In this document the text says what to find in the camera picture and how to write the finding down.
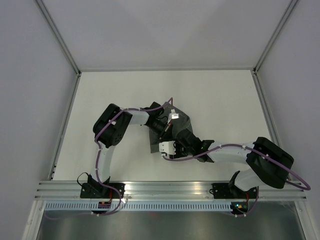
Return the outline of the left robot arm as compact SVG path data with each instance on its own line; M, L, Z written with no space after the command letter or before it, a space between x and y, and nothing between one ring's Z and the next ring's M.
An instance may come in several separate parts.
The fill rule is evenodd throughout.
M114 103L108 105L93 125L94 142L98 154L93 173L87 177L87 184L98 198L109 193L111 160L116 145L123 139L130 125L146 126L155 134L158 142L171 141L172 123L164 121L165 106L153 102L145 108L121 108Z

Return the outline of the grey cloth napkin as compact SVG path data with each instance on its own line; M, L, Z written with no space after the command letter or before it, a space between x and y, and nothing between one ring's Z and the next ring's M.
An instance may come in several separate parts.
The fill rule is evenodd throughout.
M149 145L150 145L150 152L157 153L159 152L159 143L161 142L169 142L176 140L177 134L184 130L188 129L189 131L193 132L192 123L190 117L180 110L177 107L174 107L175 111L179 113L178 119L173 119L168 122L168 115L171 112L172 106L166 105L165 107L156 110L155 112L149 112L149 119L146 123L146 126L149 128L149 125L155 120L160 120L163 123L171 123L172 124L172 139L158 139L157 135L149 128Z

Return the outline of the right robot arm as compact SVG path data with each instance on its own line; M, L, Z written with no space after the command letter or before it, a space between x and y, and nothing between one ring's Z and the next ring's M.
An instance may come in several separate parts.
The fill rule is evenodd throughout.
M228 192L235 198L261 185L283 189L294 158L265 137L254 142L236 144L201 140L187 129L178 133L170 160L194 157L201 163L237 163L249 166L237 170L228 183Z

